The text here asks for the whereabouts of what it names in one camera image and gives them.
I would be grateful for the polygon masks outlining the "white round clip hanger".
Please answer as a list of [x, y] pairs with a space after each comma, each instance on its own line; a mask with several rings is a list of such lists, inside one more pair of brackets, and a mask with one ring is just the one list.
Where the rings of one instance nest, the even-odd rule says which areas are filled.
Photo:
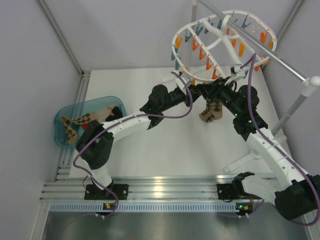
[[277, 48], [275, 33], [256, 15], [242, 10], [225, 10], [224, 19], [215, 14], [193, 21], [180, 28], [171, 43], [171, 60], [175, 71], [182, 72], [194, 84], [210, 83], [227, 78], [230, 66], [249, 67], [258, 71], [270, 58], [246, 37], [229, 25], [233, 22], [271, 51]]

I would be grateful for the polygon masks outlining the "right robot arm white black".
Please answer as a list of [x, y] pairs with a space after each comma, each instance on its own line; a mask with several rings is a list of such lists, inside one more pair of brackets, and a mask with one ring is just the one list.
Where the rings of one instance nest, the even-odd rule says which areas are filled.
[[267, 123], [257, 113], [260, 102], [257, 90], [243, 85], [234, 90], [223, 78], [197, 85], [205, 100], [219, 100], [233, 115], [235, 131], [265, 161], [278, 184], [253, 172], [240, 173], [232, 181], [238, 198], [254, 195], [273, 204], [280, 215], [292, 221], [320, 209], [320, 177], [302, 169], [275, 140]]

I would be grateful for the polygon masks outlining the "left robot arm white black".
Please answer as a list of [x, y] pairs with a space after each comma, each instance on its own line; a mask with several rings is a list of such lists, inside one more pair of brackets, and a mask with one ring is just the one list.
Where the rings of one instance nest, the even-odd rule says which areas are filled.
[[75, 147], [77, 157], [84, 160], [87, 166], [76, 162], [73, 166], [87, 172], [97, 195], [103, 199], [109, 198], [113, 194], [114, 183], [107, 162], [113, 144], [134, 133], [156, 127], [165, 119], [163, 113], [179, 104], [184, 103], [191, 110], [200, 96], [201, 92], [195, 85], [184, 89], [176, 87], [172, 91], [162, 84], [156, 85], [139, 111], [112, 121], [90, 122]]

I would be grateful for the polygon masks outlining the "brown checkered sock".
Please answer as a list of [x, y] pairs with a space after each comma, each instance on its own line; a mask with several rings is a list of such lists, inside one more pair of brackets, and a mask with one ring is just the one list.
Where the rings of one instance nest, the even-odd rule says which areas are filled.
[[67, 137], [67, 142], [70, 145], [75, 145], [77, 143], [79, 133], [73, 127], [73, 125], [82, 126], [84, 124], [89, 124], [90, 122], [96, 120], [96, 116], [94, 112], [90, 112], [90, 113], [86, 113], [85, 115], [77, 119], [70, 119], [64, 115], [60, 116], [59, 119], [63, 123], [63, 127], [65, 129], [65, 134]]
[[223, 117], [223, 104], [220, 100], [206, 100], [205, 109], [199, 114], [199, 118], [205, 123], [220, 120]]

